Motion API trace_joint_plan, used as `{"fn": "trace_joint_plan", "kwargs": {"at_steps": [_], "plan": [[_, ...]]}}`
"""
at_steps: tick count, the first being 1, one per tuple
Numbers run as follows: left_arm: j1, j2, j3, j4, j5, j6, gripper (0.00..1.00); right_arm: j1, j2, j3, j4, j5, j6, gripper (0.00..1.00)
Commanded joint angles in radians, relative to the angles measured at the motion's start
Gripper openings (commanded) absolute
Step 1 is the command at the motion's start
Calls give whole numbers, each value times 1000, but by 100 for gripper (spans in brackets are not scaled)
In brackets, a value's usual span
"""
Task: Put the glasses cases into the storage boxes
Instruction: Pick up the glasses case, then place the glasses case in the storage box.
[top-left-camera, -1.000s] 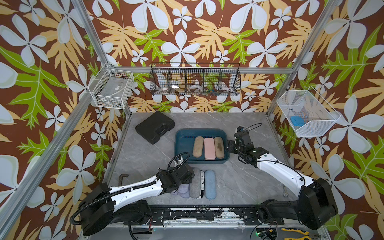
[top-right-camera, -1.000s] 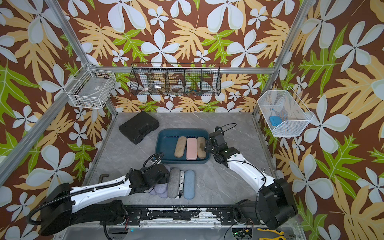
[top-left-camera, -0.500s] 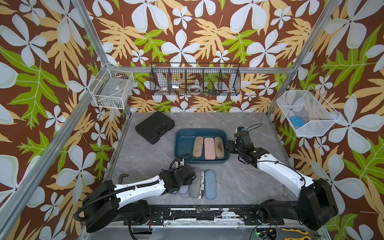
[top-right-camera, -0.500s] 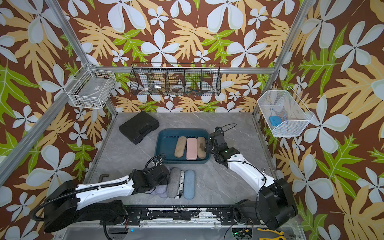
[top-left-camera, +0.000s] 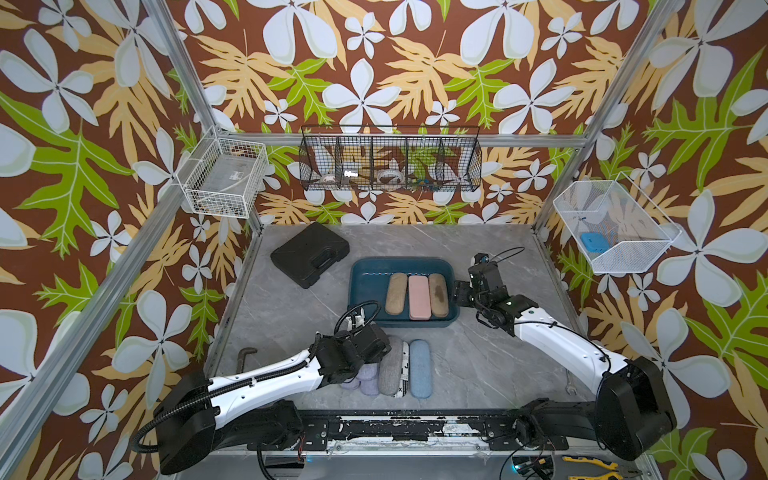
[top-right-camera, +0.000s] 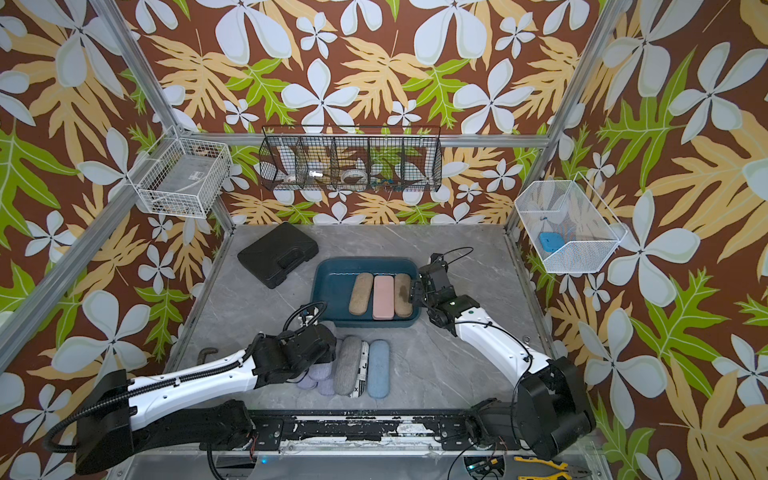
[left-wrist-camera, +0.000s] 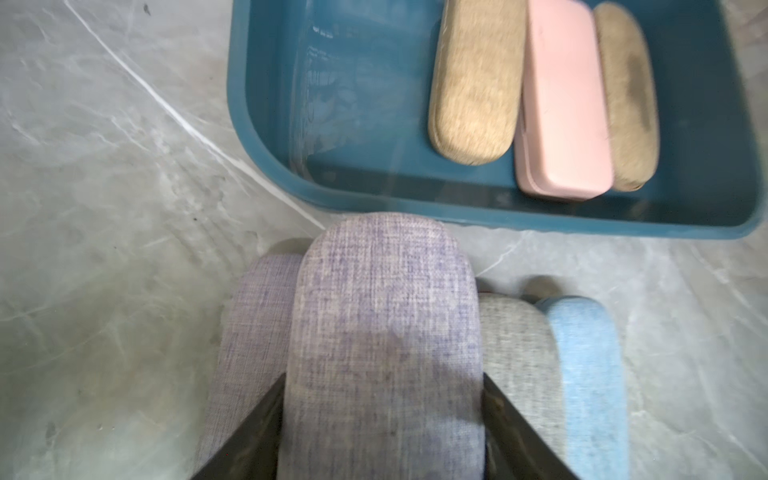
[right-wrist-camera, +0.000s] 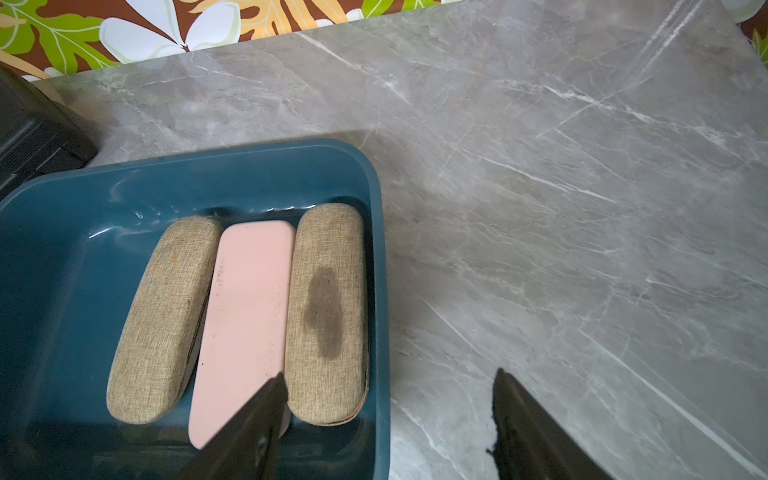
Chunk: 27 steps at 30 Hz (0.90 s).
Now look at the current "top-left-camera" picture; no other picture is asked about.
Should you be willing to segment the stained tan glasses case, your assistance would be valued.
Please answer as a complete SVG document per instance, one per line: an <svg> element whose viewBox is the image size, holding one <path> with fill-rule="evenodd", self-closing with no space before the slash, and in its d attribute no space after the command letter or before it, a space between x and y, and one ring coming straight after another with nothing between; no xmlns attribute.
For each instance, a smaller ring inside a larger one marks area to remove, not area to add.
<svg viewBox="0 0 768 480"><path fill-rule="evenodd" d="M433 273L428 277L431 314L436 318L446 318L450 312L450 298L445 277Z"/></svg>

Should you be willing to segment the lilac fabric glasses case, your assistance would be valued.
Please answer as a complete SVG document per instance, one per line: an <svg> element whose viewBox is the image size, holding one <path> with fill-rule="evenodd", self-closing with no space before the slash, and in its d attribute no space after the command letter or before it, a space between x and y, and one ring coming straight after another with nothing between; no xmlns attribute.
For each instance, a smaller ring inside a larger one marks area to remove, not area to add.
<svg viewBox="0 0 768 480"><path fill-rule="evenodd" d="M356 380L360 391L367 396L377 396L379 390L379 364L365 364L359 370Z"/></svg>

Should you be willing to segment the pink hard glasses case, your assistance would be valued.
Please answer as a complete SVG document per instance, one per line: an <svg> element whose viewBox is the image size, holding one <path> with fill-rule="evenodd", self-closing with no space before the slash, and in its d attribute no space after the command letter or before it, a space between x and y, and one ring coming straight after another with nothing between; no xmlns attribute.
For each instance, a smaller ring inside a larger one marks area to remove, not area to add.
<svg viewBox="0 0 768 480"><path fill-rule="evenodd" d="M408 277L408 302L412 321L427 321L431 318L429 280L426 276Z"/></svg>

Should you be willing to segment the tan fabric glasses case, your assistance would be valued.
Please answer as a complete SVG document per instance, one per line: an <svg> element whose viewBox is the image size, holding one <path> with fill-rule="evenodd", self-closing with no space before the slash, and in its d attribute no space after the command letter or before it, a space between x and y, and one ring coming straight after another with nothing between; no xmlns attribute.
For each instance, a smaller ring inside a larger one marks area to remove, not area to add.
<svg viewBox="0 0 768 480"><path fill-rule="evenodd" d="M404 273L393 273L390 276L386 299L385 312L390 316L397 316L405 309L405 300L408 288L408 276Z"/></svg>

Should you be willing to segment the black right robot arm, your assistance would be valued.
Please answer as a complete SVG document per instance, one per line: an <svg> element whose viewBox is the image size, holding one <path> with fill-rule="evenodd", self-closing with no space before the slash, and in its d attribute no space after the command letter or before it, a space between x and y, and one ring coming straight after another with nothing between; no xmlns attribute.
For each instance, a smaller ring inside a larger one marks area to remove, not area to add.
<svg viewBox="0 0 768 480"><path fill-rule="evenodd" d="M524 295L509 294L497 261L478 254L458 281L453 301L477 321L530 344L563 366L594 394L591 401L539 398L514 414L515 439L542 446L553 437L596 442L632 461L677 427L663 375L650 359L628 359L558 322Z"/></svg>

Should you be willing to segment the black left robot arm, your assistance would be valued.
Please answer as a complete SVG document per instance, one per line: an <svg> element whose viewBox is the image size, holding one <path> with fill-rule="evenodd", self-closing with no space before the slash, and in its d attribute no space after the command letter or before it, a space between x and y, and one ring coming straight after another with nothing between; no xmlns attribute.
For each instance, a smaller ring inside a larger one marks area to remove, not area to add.
<svg viewBox="0 0 768 480"><path fill-rule="evenodd" d="M214 378L195 372L172 389L129 447L157 455L163 475L182 472L229 447L290 447L304 432L290 396L352 380L390 350L388 336L369 323L318 334L309 348L260 369Z"/></svg>

